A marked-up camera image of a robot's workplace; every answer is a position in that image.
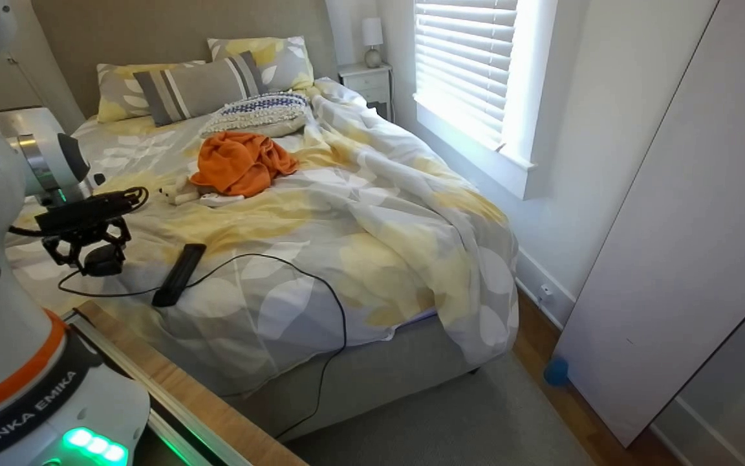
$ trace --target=green light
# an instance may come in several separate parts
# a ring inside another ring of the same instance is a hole
[[[89,451],[95,454],[95,457],[102,457],[102,454],[108,451],[108,444],[106,444],[103,438],[94,438],[94,441],[89,444]]]
[[[89,428],[76,428],[62,435],[62,457],[73,457],[85,464],[99,461],[112,466],[126,466],[129,451],[121,444],[115,444]]]
[[[71,445],[89,445],[89,444],[94,441],[94,432],[79,428],[79,429],[71,429],[71,432],[64,435],[64,441],[68,441]]]
[[[125,461],[125,449],[121,445],[112,445],[106,454],[103,454],[103,459],[106,461]]]

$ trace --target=wooden bed frame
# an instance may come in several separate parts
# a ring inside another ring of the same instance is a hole
[[[182,62],[211,61],[211,37],[306,37],[315,75],[336,75],[335,39],[323,0],[35,0],[37,18],[57,64],[80,103],[95,115],[95,62]],[[154,341],[182,366],[169,341]],[[314,410],[323,360],[314,360],[251,400],[229,400],[266,432],[279,432]],[[182,366],[205,380],[191,363]],[[323,402],[314,419],[289,432],[336,426],[396,400],[419,394],[474,370],[443,332],[438,319],[399,328],[393,341],[367,345],[339,354],[323,384]]]

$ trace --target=orange shirt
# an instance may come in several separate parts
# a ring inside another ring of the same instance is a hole
[[[297,163],[271,138],[229,130],[205,139],[196,168],[191,183],[199,189],[225,196],[256,196],[277,176],[295,174]]]

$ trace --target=duvet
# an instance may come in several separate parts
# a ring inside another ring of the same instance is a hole
[[[297,174],[248,199],[186,187],[208,134],[255,130],[229,108],[174,128],[83,124],[80,149],[108,180],[102,193],[154,195],[126,218],[125,274],[103,287],[158,287],[185,243],[208,243],[194,287],[150,325],[230,394],[427,313],[468,363],[505,353],[518,328],[505,215],[346,89],[318,81],[306,101],[300,124],[279,121],[293,134],[261,128]]]

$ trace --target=nightstand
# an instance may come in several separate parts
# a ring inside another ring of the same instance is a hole
[[[393,119],[393,99],[392,99],[392,67],[342,67],[342,86],[357,92],[367,99],[371,107],[379,108],[385,119]]]

